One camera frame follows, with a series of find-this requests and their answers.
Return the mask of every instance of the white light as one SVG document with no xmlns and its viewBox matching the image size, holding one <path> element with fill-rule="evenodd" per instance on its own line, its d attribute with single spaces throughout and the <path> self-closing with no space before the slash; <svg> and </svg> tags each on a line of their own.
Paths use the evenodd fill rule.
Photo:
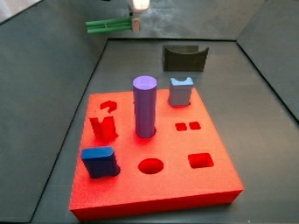
<svg viewBox="0 0 299 224">
<path fill-rule="evenodd" d="M 145 10 L 149 6 L 149 0 L 133 0 L 133 6 L 139 11 Z"/>
</svg>

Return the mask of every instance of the green object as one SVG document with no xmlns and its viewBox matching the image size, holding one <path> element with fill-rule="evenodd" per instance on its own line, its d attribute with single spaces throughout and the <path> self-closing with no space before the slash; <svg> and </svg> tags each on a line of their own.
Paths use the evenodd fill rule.
<svg viewBox="0 0 299 224">
<path fill-rule="evenodd" d="M 87 22 L 88 34 L 132 30 L 132 17 Z"/>
</svg>

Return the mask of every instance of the gray wall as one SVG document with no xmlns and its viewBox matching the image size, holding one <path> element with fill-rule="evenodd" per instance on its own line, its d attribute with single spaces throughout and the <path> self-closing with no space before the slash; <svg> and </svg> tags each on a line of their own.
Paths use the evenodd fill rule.
<svg viewBox="0 0 299 224">
<path fill-rule="evenodd" d="M 45 0 L 0 26 L 0 221 L 32 218 L 107 43 L 85 34 L 97 7 Z"/>
<path fill-rule="evenodd" d="M 127 0 L 112 0 L 123 4 Z M 151 0 L 141 31 L 113 32 L 113 38 L 236 40 L 264 0 Z M 117 18 L 127 10 L 117 7 Z M 105 14 L 93 20 L 109 19 Z"/>
<path fill-rule="evenodd" d="M 299 120 L 299 1 L 268 0 L 238 43 Z"/>
</svg>

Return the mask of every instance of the dark blue cube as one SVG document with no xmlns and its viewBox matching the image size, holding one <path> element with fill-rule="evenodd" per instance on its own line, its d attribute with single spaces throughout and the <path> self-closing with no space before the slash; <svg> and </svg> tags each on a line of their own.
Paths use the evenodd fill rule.
<svg viewBox="0 0 299 224">
<path fill-rule="evenodd" d="M 115 177 L 120 173 L 112 147 L 105 146 L 83 149 L 80 158 L 92 179 L 105 176 Z"/>
</svg>

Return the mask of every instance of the rectangular hole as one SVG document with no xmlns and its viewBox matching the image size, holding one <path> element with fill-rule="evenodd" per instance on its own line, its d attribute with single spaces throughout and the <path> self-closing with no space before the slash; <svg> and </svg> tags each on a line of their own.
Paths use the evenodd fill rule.
<svg viewBox="0 0 299 224">
<path fill-rule="evenodd" d="M 210 153 L 191 154 L 188 155 L 188 160 L 192 169 L 214 166 Z"/>
</svg>

